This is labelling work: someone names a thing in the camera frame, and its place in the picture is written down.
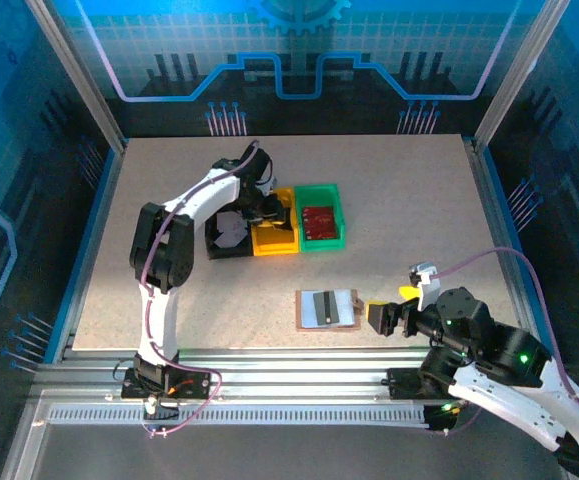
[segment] gray floor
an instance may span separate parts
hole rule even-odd
[[[52,426],[34,480],[562,479],[555,459],[483,413],[444,438],[390,427]]]

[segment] robotic arm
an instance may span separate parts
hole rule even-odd
[[[370,305],[368,321],[389,336],[421,333],[431,350],[418,371],[424,395],[467,400],[531,435],[579,476],[579,387],[563,386],[555,359],[530,333],[495,322],[487,305],[464,287],[440,293],[430,263],[410,279],[419,296],[405,303]],[[388,384],[397,383],[391,374]]]
[[[142,337],[132,374],[151,391],[167,394],[185,381],[184,373],[167,361],[175,362],[178,357],[178,297],[193,268],[195,231],[223,207],[241,212],[251,224],[284,224],[289,211],[270,193],[275,184],[272,160],[254,141],[240,159],[216,162],[201,182],[180,197],[142,208],[130,254],[142,297]],[[156,240],[168,217],[164,235]],[[156,241],[157,249],[147,265]]]

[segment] glass panel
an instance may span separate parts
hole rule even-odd
[[[127,136],[470,135],[542,3],[55,2]]]
[[[25,3],[0,1],[0,468],[107,151]]]
[[[491,145],[569,373],[579,383],[579,0],[571,2]]]

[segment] beige tabletop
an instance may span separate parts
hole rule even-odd
[[[336,183],[347,226],[343,251],[208,260],[204,228],[182,287],[178,343],[188,348],[380,347],[427,339],[351,332],[297,332],[295,291],[357,289],[360,298],[401,301],[409,265],[440,270],[492,246],[464,144],[458,135],[263,137],[279,186]],[[134,139],[118,179],[86,294],[74,349],[137,348],[138,283],[129,251],[140,208],[197,183],[222,157],[239,157],[250,139]],[[464,285],[496,320],[517,325],[495,256],[443,280]]]

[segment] yellow bin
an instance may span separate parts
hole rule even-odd
[[[284,207],[291,208],[292,230],[281,230],[272,226],[251,227],[253,254],[256,257],[267,255],[287,255],[300,252],[298,234],[298,215],[296,213],[296,195],[293,188],[278,188],[273,191]]]

